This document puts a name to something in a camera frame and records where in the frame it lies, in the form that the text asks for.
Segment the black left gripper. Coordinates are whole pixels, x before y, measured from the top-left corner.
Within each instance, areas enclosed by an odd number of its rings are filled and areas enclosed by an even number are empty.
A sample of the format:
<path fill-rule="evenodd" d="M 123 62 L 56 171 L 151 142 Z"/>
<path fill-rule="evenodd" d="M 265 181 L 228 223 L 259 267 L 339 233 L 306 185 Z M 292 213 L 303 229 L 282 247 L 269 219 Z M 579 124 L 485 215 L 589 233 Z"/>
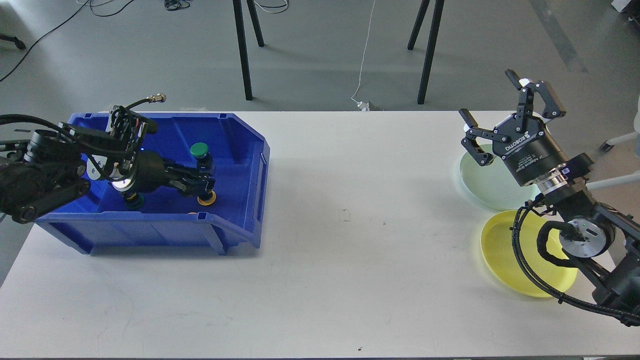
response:
<path fill-rule="evenodd" d="M 181 196 L 210 197 L 215 178 L 208 170 L 173 163 L 157 152 L 144 150 L 136 157 L 133 173 L 119 182 L 121 193 L 151 193 L 173 182 Z"/>

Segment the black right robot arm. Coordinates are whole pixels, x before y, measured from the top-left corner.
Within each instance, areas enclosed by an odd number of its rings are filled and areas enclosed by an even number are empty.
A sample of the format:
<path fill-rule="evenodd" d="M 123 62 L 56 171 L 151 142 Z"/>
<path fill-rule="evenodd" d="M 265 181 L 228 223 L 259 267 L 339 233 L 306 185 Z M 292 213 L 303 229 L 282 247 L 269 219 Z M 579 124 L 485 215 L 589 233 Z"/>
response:
<path fill-rule="evenodd" d="M 630 215 L 596 201 L 586 183 L 594 160 L 586 153 L 568 158 L 547 130 L 546 121 L 566 110 L 553 87 L 542 80 L 505 75 L 519 92 L 516 111 L 492 130 L 481 128 L 468 109 L 461 145 L 480 165 L 500 158 L 519 186 L 536 185 L 539 194 L 520 207 L 511 228 L 511 244 L 519 268 L 540 290 L 587 312 L 637 327 L 639 319 L 639 224 Z M 521 249 L 521 228 L 529 212 L 546 207 L 559 215 L 540 228 L 537 252 L 547 262 L 578 269 L 593 285 L 594 303 L 579 300 L 552 287 L 537 275 Z"/>

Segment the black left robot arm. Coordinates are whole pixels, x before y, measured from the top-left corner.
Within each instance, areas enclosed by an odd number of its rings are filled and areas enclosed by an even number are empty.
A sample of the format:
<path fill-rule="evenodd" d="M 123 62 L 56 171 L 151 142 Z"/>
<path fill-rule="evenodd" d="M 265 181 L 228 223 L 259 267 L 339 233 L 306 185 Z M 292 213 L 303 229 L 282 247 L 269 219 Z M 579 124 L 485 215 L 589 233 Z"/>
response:
<path fill-rule="evenodd" d="M 190 147 L 196 167 L 143 150 L 146 135 L 158 123 L 134 112 L 145 103 L 163 103 L 166 95 L 147 96 L 130 105 L 115 105 L 105 130 L 61 122 L 58 125 L 26 114 L 3 114 L 2 125 L 39 125 L 30 139 L 1 142 L 1 212 L 16 223 L 32 223 L 86 196 L 90 181 L 106 181 L 121 194 L 126 207 L 138 209 L 144 194 L 174 188 L 208 207 L 217 200 L 215 166 L 205 143 Z"/>

